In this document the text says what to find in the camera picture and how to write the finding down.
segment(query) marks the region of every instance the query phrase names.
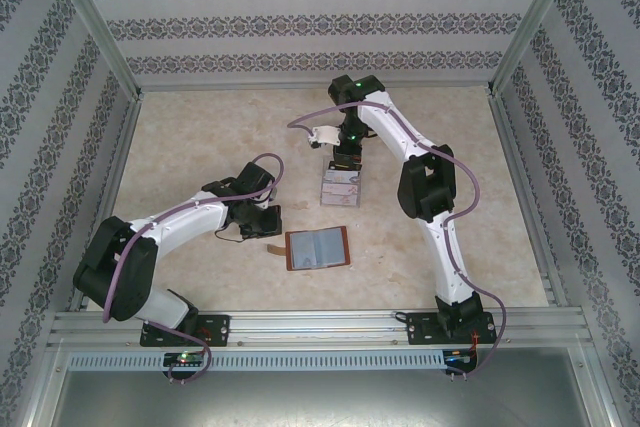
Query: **damask pattern wall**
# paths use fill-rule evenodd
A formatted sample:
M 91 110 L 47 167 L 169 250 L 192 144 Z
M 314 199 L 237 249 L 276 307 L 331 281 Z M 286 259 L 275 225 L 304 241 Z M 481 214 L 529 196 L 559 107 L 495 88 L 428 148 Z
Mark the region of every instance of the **damask pattern wall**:
M 94 1 L 138 83 L 166 88 L 489 81 L 532 0 Z
M 18 418 L 131 107 L 70 0 L 0 0 L 0 426 Z
M 504 92 L 547 239 L 640 424 L 639 0 L 554 0 Z

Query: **wire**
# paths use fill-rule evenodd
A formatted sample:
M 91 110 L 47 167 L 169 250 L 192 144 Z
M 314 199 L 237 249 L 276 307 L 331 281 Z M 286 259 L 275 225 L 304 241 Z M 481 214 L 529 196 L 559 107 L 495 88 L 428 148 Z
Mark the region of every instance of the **wire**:
M 493 357 L 493 355 L 495 354 L 496 349 L 498 348 L 498 345 L 500 344 L 500 341 L 502 340 L 502 336 L 503 336 L 505 328 L 507 326 L 507 308 L 505 307 L 504 302 L 502 302 L 502 299 L 500 299 L 497 295 L 478 287 L 471 280 L 469 280 L 469 278 L 466 275 L 464 275 L 464 273 L 462 272 L 462 270 L 458 266 L 458 263 L 456 262 L 455 256 L 453 255 L 453 249 L 451 248 L 451 239 L 450 239 L 450 236 L 449 236 L 449 227 L 448 227 L 449 223 L 451 223 L 455 219 L 458 219 L 460 217 L 463 217 L 463 216 L 469 214 L 471 211 L 473 211 L 477 207 L 478 202 L 480 202 L 480 184 L 478 183 L 478 179 L 473 174 L 471 169 L 469 169 L 464 163 L 462 163 L 458 159 L 456 159 L 454 157 L 451 157 L 450 155 L 447 155 L 444 152 L 440 152 L 439 150 L 434 149 L 431 146 L 428 146 L 428 145 L 425 145 L 424 143 L 422 143 L 422 141 L 413 133 L 413 131 L 405 124 L 405 122 L 402 120 L 402 118 L 391 107 L 388 107 L 388 106 L 386 106 L 384 104 L 380 104 L 380 103 L 377 103 L 377 102 L 369 102 L 369 101 L 350 102 L 348 104 L 336 105 L 334 107 L 329 107 L 327 109 L 323 109 L 323 110 L 319 110 L 317 112 L 312 112 L 310 114 L 303 115 L 302 117 L 300 117 L 300 118 L 298 118 L 298 119 L 296 119 L 296 120 L 294 120 L 292 122 L 289 122 L 289 124 L 287 124 L 287 127 L 289 127 L 289 128 L 303 128 L 304 129 L 305 126 L 298 125 L 299 122 L 304 122 L 307 119 L 311 119 L 313 117 L 317 117 L 319 115 L 326 114 L 328 112 L 333 112 L 335 110 L 341 110 L 341 109 L 344 109 L 344 108 L 347 108 L 347 107 L 357 107 L 357 106 L 360 106 L 360 105 L 369 106 L 369 107 L 375 107 L 375 108 L 379 108 L 379 109 L 384 110 L 385 113 L 387 113 L 387 114 L 391 115 L 391 117 L 393 117 L 393 119 L 400 126 L 400 128 L 402 128 L 402 130 L 404 130 L 404 132 L 409 136 L 409 138 L 417 146 L 419 146 L 421 149 L 429 152 L 432 155 L 435 155 L 437 157 L 440 157 L 442 159 L 445 159 L 445 160 L 453 163 L 455 166 L 457 166 L 458 168 L 462 169 L 462 171 L 465 174 L 467 174 L 467 176 L 471 180 L 471 183 L 473 184 L 474 196 L 473 196 L 473 201 L 471 202 L 471 205 L 469 205 L 469 207 L 467 207 L 466 209 L 462 210 L 461 212 L 457 212 L 455 214 L 450 215 L 442 223 L 442 227 L 443 227 L 443 230 L 444 230 L 444 241 L 445 241 L 445 245 L 446 245 L 446 248 L 447 248 L 447 255 L 449 256 L 449 259 L 451 260 L 451 265 L 453 266 L 453 269 L 456 271 L 456 273 L 462 279 L 462 281 L 465 284 L 467 284 L 469 287 L 471 287 L 473 290 L 475 290 L 476 292 L 479 292 L 479 293 L 481 293 L 483 295 L 486 295 L 487 297 L 495 300 L 498 303 L 498 306 L 500 307 L 500 311 L 502 312 L 502 323 L 500 325 L 500 330 L 498 332 L 498 335 L 496 336 L 496 340 L 493 343 L 493 346 L 491 347 L 491 350 L 489 350 L 489 353 L 487 354 L 486 358 L 484 359 L 484 362 L 482 362 L 482 364 L 479 364 L 472 372 L 469 373 L 468 376 L 471 377 L 472 375 L 475 375 L 480 370 L 482 370 L 486 366 L 488 361 Z M 306 128 L 306 130 L 308 132 L 310 132 L 310 135 L 313 135 L 313 133 L 311 132 L 311 130 L 309 128 Z
M 167 377 L 169 378 L 170 383 L 174 383 L 174 381 L 177 381 L 180 383 L 180 385 L 184 385 L 189 382 L 193 382 L 198 377 L 201 377 L 202 375 L 204 375 L 204 373 L 207 370 L 209 370 L 209 367 L 211 367 L 211 362 L 213 361 L 213 353 L 211 352 L 211 349 L 209 348 L 209 345 L 207 345 L 206 341 L 199 339 L 197 337 L 193 337 L 191 335 L 185 334 L 184 332 L 180 332 L 179 330 L 170 329 L 169 327 L 165 327 L 164 325 L 158 324 L 157 322 L 148 321 L 147 323 L 150 326 L 155 327 L 156 329 L 164 330 L 169 334 L 177 335 L 178 337 L 182 337 L 183 339 L 190 340 L 191 342 L 200 344 L 203 347 L 203 352 L 207 356 L 207 361 L 205 362 L 205 365 L 202 367 L 202 369 L 200 369 L 199 371 L 197 371 L 195 374 L 193 374 L 191 377 L 187 379 L 176 379 L 175 377 L 172 377 L 171 373 L 173 372 L 173 369 L 174 367 L 176 367 L 177 364 L 171 364 L 171 366 L 169 367 L 169 371 L 167 372 Z
M 213 235 L 215 235 L 218 239 L 220 240 L 226 240 L 227 242 L 235 242 L 236 244 L 241 244 L 242 242 L 244 242 L 247 239 L 242 239 L 242 240 L 236 240 L 236 239 L 225 239 L 224 237 L 220 237 L 218 235 L 218 233 L 220 232 L 224 232 L 225 230 L 227 230 L 229 228 L 229 224 L 226 225 L 225 227 L 223 227 L 222 229 L 218 229 L 216 231 L 213 232 Z
M 264 154 L 260 154 L 255 159 L 253 159 L 252 162 L 255 163 L 255 162 L 257 162 L 258 160 L 260 160 L 260 159 L 262 159 L 264 157 L 272 157 L 272 158 L 276 159 L 278 161 L 278 163 L 280 164 L 280 172 L 278 172 L 278 176 L 273 181 L 273 183 L 269 184 L 269 186 L 265 187 L 264 189 L 258 190 L 257 192 L 254 192 L 252 194 L 232 195 L 232 196 L 229 196 L 229 197 L 214 197 L 212 199 L 200 200 L 200 201 L 195 201 L 195 202 L 188 202 L 186 204 L 178 205 L 176 207 L 173 207 L 172 209 L 169 209 L 165 213 L 159 215 L 152 222 L 149 222 L 148 224 L 143 225 L 140 228 L 140 230 L 138 230 L 133 235 L 133 237 L 131 237 L 129 242 L 127 242 L 127 245 L 122 250 L 122 253 L 120 254 L 120 258 L 118 259 L 118 263 L 116 264 L 116 268 L 115 268 L 115 270 L 113 272 L 113 276 L 111 277 L 111 284 L 109 285 L 109 291 L 107 292 L 107 298 L 106 298 L 106 300 L 104 302 L 104 312 L 102 313 L 102 322 L 104 322 L 106 324 L 111 319 L 111 306 L 113 304 L 113 299 L 115 297 L 116 288 L 118 287 L 118 281 L 120 280 L 120 274 L 122 273 L 122 268 L 124 266 L 125 261 L 127 260 L 127 256 L 129 255 L 129 252 L 131 252 L 131 249 L 133 248 L 133 245 L 138 241 L 138 239 L 140 237 L 142 237 L 142 235 L 145 232 L 147 232 L 148 230 L 153 228 L 154 225 L 158 225 L 163 220 L 168 219 L 172 215 L 175 215 L 178 212 L 182 212 L 183 210 L 187 210 L 187 209 L 191 209 L 191 208 L 198 208 L 201 205 L 214 204 L 214 203 L 223 202 L 223 201 L 224 202 L 229 202 L 229 201 L 234 201 L 234 200 L 246 200 L 246 199 L 250 199 L 250 198 L 253 198 L 253 197 L 258 197 L 258 196 L 264 194 L 265 192 L 269 192 L 269 191 L 273 190 L 273 188 L 276 185 L 278 185 L 278 183 L 282 179 L 282 176 L 284 175 L 284 162 L 282 161 L 280 156 L 278 156 L 277 154 L 273 154 L 271 152 L 265 152 Z

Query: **marble floor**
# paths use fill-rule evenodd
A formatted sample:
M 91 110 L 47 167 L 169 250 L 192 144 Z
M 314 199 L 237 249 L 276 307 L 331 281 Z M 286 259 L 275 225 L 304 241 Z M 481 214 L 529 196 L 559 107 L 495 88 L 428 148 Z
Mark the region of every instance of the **marble floor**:
M 396 106 L 436 144 L 449 144 L 477 175 L 480 205 L 457 221 L 472 279 L 507 306 L 547 305 L 482 87 L 389 89 Z M 432 257 L 396 199 L 401 164 L 380 139 L 365 140 L 360 208 L 320 206 L 323 155 L 285 125 L 328 107 L 324 89 L 149 93 L 136 127 L 115 215 L 131 220 L 165 210 L 202 185 L 235 176 L 262 152 L 282 156 L 276 203 L 286 231 L 348 228 L 351 266 L 288 272 L 266 244 L 284 236 L 224 242 L 205 234 L 159 262 L 155 285 L 201 310 L 401 309 L 435 307 Z M 334 124 L 340 114 L 315 119 Z M 275 161 L 261 164 L 276 172 Z M 456 205 L 471 201 L 459 171 Z M 232 225 L 224 235 L 239 238 Z M 483 299 L 485 305 L 495 305 Z

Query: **purple cable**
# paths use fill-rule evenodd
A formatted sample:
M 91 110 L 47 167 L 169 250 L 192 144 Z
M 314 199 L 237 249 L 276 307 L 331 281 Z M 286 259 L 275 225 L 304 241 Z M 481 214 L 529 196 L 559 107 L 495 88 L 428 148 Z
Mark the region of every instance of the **purple cable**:
M 346 107 L 356 107 L 358 105 L 367 105 L 367 106 L 370 106 L 370 107 L 377 107 L 377 108 L 383 109 L 386 113 L 388 113 L 389 115 L 391 115 L 394 118 L 394 120 L 398 123 L 398 125 L 402 128 L 402 130 L 404 130 L 406 132 L 406 134 L 411 138 L 411 140 L 413 142 L 416 143 L 416 145 L 418 145 L 420 148 L 426 150 L 430 154 L 433 154 L 433 155 L 436 155 L 436 156 L 438 156 L 440 158 L 448 160 L 449 162 L 451 162 L 454 165 L 458 166 L 460 169 L 462 169 L 464 171 L 465 174 L 467 174 L 469 179 L 471 179 L 471 183 L 473 184 L 473 191 L 474 191 L 473 202 L 471 202 L 471 205 L 469 207 L 467 207 L 466 209 L 464 209 L 463 211 L 456 212 L 455 214 L 447 217 L 445 219 L 445 221 L 442 223 L 442 227 L 444 229 L 445 245 L 447 247 L 447 254 L 449 255 L 449 259 L 451 260 L 451 265 L 453 265 L 453 269 L 460 276 L 462 281 L 465 284 L 467 284 L 469 287 L 471 287 L 473 290 L 475 290 L 476 292 L 479 292 L 479 293 L 481 293 L 483 295 L 486 295 L 487 297 L 490 297 L 493 300 L 495 300 L 498 303 L 498 305 L 500 306 L 500 311 L 502 312 L 502 323 L 500 325 L 500 330 L 498 332 L 498 335 L 496 336 L 496 341 L 493 343 L 493 346 L 491 347 L 491 350 L 489 350 L 489 353 L 487 354 L 487 356 L 483 360 L 482 364 L 477 366 L 473 371 L 471 371 L 466 376 L 466 377 L 472 377 L 477 372 L 482 370 L 484 368 L 484 366 L 487 364 L 487 362 L 491 359 L 491 357 L 493 357 L 493 355 L 495 354 L 496 349 L 498 348 L 498 344 L 502 340 L 502 336 L 504 334 L 505 328 L 507 327 L 507 308 L 505 307 L 504 302 L 502 302 L 502 299 L 500 299 L 500 297 L 498 297 L 497 295 L 492 294 L 491 292 L 488 292 L 488 291 L 478 287 L 473 282 L 471 282 L 471 280 L 469 280 L 469 278 L 466 275 L 464 275 L 462 273 L 462 270 L 458 266 L 458 263 L 456 262 L 455 256 L 453 255 L 453 249 L 451 248 L 451 239 L 449 238 L 449 229 L 447 228 L 447 225 L 449 224 L 449 222 L 452 222 L 454 219 L 458 219 L 458 218 L 460 218 L 460 217 L 462 217 L 464 215 L 467 215 L 468 213 L 470 213 L 473 209 L 475 209 L 477 207 L 478 202 L 480 202 L 480 184 L 478 183 L 478 179 L 473 174 L 473 172 L 471 172 L 471 169 L 469 169 L 465 164 L 460 162 L 458 159 L 456 159 L 454 157 L 451 157 L 451 156 L 445 154 L 444 152 L 440 152 L 439 150 L 436 150 L 436 149 L 434 149 L 432 147 L 429 147 L 429 146 L 423 144 L 420 141 L 420 139 L 418 139 L 418 137 L 416 137 L 416 135 L 403 122 L 403 120 L 400 118 L 400 116 L 394 110 L 392 110 L 390 107 L 387 107 L 384 104 L 379 104 L 377 102 L 368 102 L 368 101 L 350 102 L 348 104 L 336 105 L 334 107 L 329 107 L 327 109 L 319 110 L 317 112 L 312 112 L 310 114 L 304 115 L 304 116 L 294 120 L 293 122 L 290 122 L 289 124 L 287 124 L 287 127 L 289 127 L 289 128 L 302 128 L 302 129 L 305 129 L 310 135 L 313 135 L 313 132 L 311 131 L 311 129 L 309 129 L 306 126 L 297 125 L 298 122 L 303 122 L 303 121 L 305 121 L 307 119 L 310 119 L 312 117 L 316 117 L 318 115 L 326 114 L 327 112 L 333 112 L 334 110 L 344 109 Z
M 113 298 L 115 297 L 115 292 L 116 289 L 118 287 L 118 281 L 120 280 L 120 274 L 122 273 L 122 267 L 124 266 L 124 262 L 127 259 L 127 256 L 129 255 L 129 252 L 131 251 L 133 245 L 136 243 L 136 241 L 142 237 L 142 234 L 144 234 L 145 232 L 147 232 L 149 229 L 151 229 L 153 227 L 154 224 L 158 224 L 160 222 L 162 222 L 163 220 L 167 219 L 168 217 L 171 217 L 174 214 L 177 214 L 178 212 L 182 212 L 183 210 L 187 210 L 190 209 L 192 207 L 198 207 L 200 205 L 208 205 L 208 204 L 213 204 L 216 202 L 222 202 L 222 201 L 234 201 L 234 200 L 245 200 L 245 199 L 251 199 L 254 197 L 259 197 L 260 195 L 264 194 L 265 192 L 269 192 L 271 191 L 276 185 L 278 185 L 278 183 L 280 182 L 280 179 L 282 179 L 282 176 L 284 175 L 284 162 L 282 161 L 282 159 L 277 155 L 277 154 L 273 154 L 271 152 L 266 152 L 264 154 L 260 154 L 259 156 L 257 156 L 255 159 L 253 159 L 252 162 L 257 162 L 258 160 L 264 158 L 264 157 L 273 157 L 274 159 L 276 159 L 278 161 L 278 164 L 280 164 L 280 171 L 278 172 L 278 176 L 275 178 L 275 180 L 273 181 L 273 183 L 267 187 L 265 187 L 264 189 L 261 189 L 257 192 L 254 192 L 252 194 L 245 194 L 245 195 L 233 195 L 233 196 L 229 196 L 229 197 L 215 197 L 213 199 L 207 199 L 207 200 L 202 200 L 202 201 L 195 201 L 195 202 L 190 202 L 188 204 L 183 204 L 183 205 L 178 205 L 177 207 L 174 207 L 173 209 L 168 210 L 167 212 L 165 212 L 162 215 L 159 215 L 156 219 L 154 219 L 153 222 L 150 222 L 148 224 L 145 224 L 144 226 L 142 226 L 140 228 L 140 230 L 138 230 L 138 232 L 136 232 L 133 237 L 131 237 L 131 240 L 129 240 L 129 242 L 127 242 L 127 245 L 125 246 L 125 248 L 122 251 L 122 254 L 120 254 L 120 259 L 118 260 L 118 263 L 116 264 L 116 268 L 113 272 L 113 277 L 111 278 L 111 285 L 109 285 L 109 291 L 107 293 L 107 298 L 105 300 L 104 303 L 104 311 L 102 313 L 102 321 L 106 324 L 107 322 L 109 322 L 109 320 L 111 319 L 111 305 L 113 304 Z M 209 346 L 207 345 L 207 343 L 201 339 L 198 339 L 196 337 L 192 337 L 188 334 L 184 334 L 182 332 L 178 332 L 177 330 L 174 329 L 170 329 L 169 327 L 165 327 L 164 325 L 158 324 L 156 322 L 149 322 L 149 325 L 152 325 L 158 329 L 162 329 L 165 332 L 169 332 L 170 334 L 173 335 L 177 335 L 179 337 L 183 337 L 187 340 L 191 340 L 192 342 L 196 342 L 200 345 L 202 345 L 204 347 L 204 350 L 207 354 L 207 362 L 206 365 L 203 369 L 199 370 L 198 372 L 196 372 L 194 375 L 192 375 L 191 377 L 189 377 L 188 379 L 184 379 L 181 381 L 182 384 L 185 384 L 187 382 L 191 382 L 193 380 L 196 380 L 198 377 L 200 377 L 201 375 L 204 374 L 204 372 L 207 371 L 207 369 L 209 368 L 209 366 L 211 365 L 211 360 L 212 360 L 212 353 L 211 353 L 211 349 L 209 348 Z M 173 367 L 171 367 L 169 369 L 169 373 L 168 373 L 168 377 L 169 377 L 169 381 L 173 382 L 173 377 L 171 377 L 171 372 L 173 370 Z
M 179 380 L 181 385 L 187 384 L 189 382 L 193 382 L 194 380 L 196 380 L 198 377 L 201 377 L 204 375 L 204 373 L 209 370 L 209 367 L 211 367 L 211 362 L 213 361 L 213 354 L 211 353 L 211 349 L 209 348 L 209 346 L 207 345 L 207 343 L 202 340 L 202 339 L 198 339 L 197 337 L 193 337 L 191 335 L 185 334 L 183 332 L 180 332 L 178 330 L 174 330 L 174 329 L 170 329 L 169 327 L 165 327 L 162 324 L 158 324 L 157 322 L 147 322 L 149 325 L 151 325 L 152 327 L 155 327 L 156 329 L 160 329 L 160 330 L 164 330 L 165 332 L 168 332 L 170 334 L 173 335 L 177 335 L 178 337 L 182 337 L 184 339 L 190 340 L 191 342 L 195 342 L 197 344 L 200 344 L 205 353 L 207 354 L 207 361 L 205 362 L 205 365 L 202 369 L 200 369 L 199 371 L 197 371 L 195 374 L 193 374 L 191 377 L 187 378 L 187 379 L 182 379 Z M 175 379 L 174 377 L 171 376 L 171 373 L 173 372 L 174 367 L 176 367 L 176 364 L 173 364 L 169 367 L 169 371 L 167 372 L 167 377 L 169 378 L 169 382 L 173 383 Z

